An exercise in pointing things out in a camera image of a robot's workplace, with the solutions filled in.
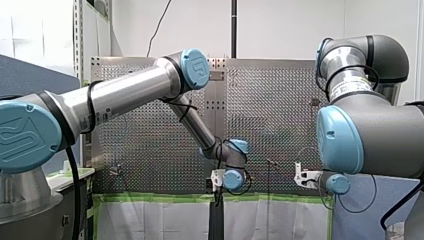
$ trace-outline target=cable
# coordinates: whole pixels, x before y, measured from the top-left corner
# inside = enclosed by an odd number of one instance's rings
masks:
[[[393,215],[399,208],[405,205],[415,194],[417,194],[424,187],[424,181],[421,180],[408,194],[406,194],[399,202],[397,202],[389,211],[387,211],[380,219],[380,225],[386,231],[386,220]]]
[[[375,181],[374,175],[371,175],[371,178],[372,178],[372,181],[374,183],[374,196],[372,197],[371,202],[365,208],[363,208],[361,210],[354,211],[354,210],[350,210],[350,209],[346,208],[345,205],[342,202],[342,199],[340,198],[340,195],[337,195],[337,198],[339,199],[340,205],[344,208],[344,210],[346,210],[347,212],[350,212],[350,213],[363,213],[363,212],[367,211],[374,204],[375,199],[377,198],[377,182]]]
[[[170,105],[174,105],[174,106],[187,107],[184,114],[178,120],[179,122],[181,122],[187,116],[188,111],[190,111],[190,109],[194,109],[195,111],[198,110],[198,108],[196,106],[191,105],[191,103],[193,102],[191,99],[188,101],[188,104],[175,103],[175,102],[167,101],[167,100],[161,100],[161,101],[164,102],[164,103],[170,104]]]
[[[232,192],[232,191],[227,189],[227,192],[229,194],[231,194],[233,196],[241,196],[241,195],[247,193],[250,190],[250,188],[252,187],[252,177],[250,176],[250,173],[246,169],[244,169],[244,173],[246,174],[246,180],[249,182],[248,185],[247,185],[247,188],[244,191],[239,192],[239,193],[235,193],[235,192]]]
[[[68,155],[69,165],[72,171],[72,181],[74,184],[74,229],[72,233],[72,239],[79,239],[80,221],[81,221],[81,192],[80,192],[80,181],[78,174],[78,166],[75,160],[74,153],[71,147],[66,148],[66,155]]]
[[[315,59],[315,84],[318,86],[319,89],[321,89],[321,91],[325,92],[324,88],[322,87],[322,85],[319,83],[319,77],[321,75],[321,54],[322,54],[322,50],[324,49],[324,46],[332,41],[332,38],[324,38],[324,40],[322,40],[321,45],[317,51],[317,56]]]
[[[156,34],[159,31],[160,24],[162,23],[162,20],[165,17],[165,14],[168,11],[168,7],[171,4],[171,2],[172,2],[172,0],[169,0],[168,3],[166,4],[165,10],[163,11],[162,16],[159,19],[159,22],[158,22],[158,25],[156,27],[155,33],[153,33],[153,36],[150,38],[149,49],[147,50],[147,57],[149,57],[149,55],[150,55],[150,50],[152,49],[153,39],[156,37]]]
[[[380,83],[380,75],[378,75],[377,71],[374,68],[372,68],[370,66],[367,66],[367,65],[362,65],[362,64],[344,66],[344,67],[339,68],[333,74],[331,74],[331,76],[328,78],[327,83],[325,84],[325,91],[324,92],[325,92],[325,96],[327,97],[327,100],[328,101],[330,101],[329,87],[330,87],[330,83],[334,79],[334,77],[337,74],[339,74],[339,73],[341,73],[341,72],[343,72],[343,71],[345,71],[345,70],[347,70],[349,68],[358,68],[358,67],[359,68],[363,68],[365,70],[368,70],[368,71],[370,71],[374,75],[374,77],[375,77],[375,83],[374,83],[374,86],[372,87],[372,89],[375,90],[377,88],[378,84]]]
[[[322,175],[320,175],[318,177],[318,193],[319,193],[319,197],[321,198],[322,205],[324,205],[324,207],[327,208],[328,210],[333,211],[334,208],[327,206],[327,204],[325,203],[324,198],[322,196],[322,193],[321,193],[321,177],[322,177]]]

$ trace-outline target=pegboard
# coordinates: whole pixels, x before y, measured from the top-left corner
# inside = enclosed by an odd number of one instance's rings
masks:
[[[314,62],[229,59],[226,66],[226,137],[249,142],[251,191],[316,194],[293,181],[295,161],[321,167],[315,123],[325,96],[315,85]]]
[[[142,70],[153,58],[92,58],[95,80]],[[186,93],[202,117],[204,91]],[[198,146],[167,104],[153,101],[101,125],[93,137],[100,166],[94,191],[204,193],[204,161]],[[120,166],[119,174],[111,171]]]
[[[303,168],[320,168],[314,150],[315,118],[325,96],[315,86],[313,61],[209,60],[214,75],[207,88],[187,94],[217,136],[249,142],[251,191],[315,195],[293,181],[295,161],[301,161]],[[92,77],[108,80],[153,61],[93,58]],[[312,104],[317,99],[319,104]],[[210,162],[198,154],[198,145],[166,104],[151,102],[96,132],[93,157],[100,162],[96,192],[205,192]],[[278,162],[280,169],[267,159]],[[110,173],[116,164],[122,166],[118,176]]]

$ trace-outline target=pipe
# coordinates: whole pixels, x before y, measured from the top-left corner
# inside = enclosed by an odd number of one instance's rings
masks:
[[[237,0],[231,3],[231,58],[237,58]]]

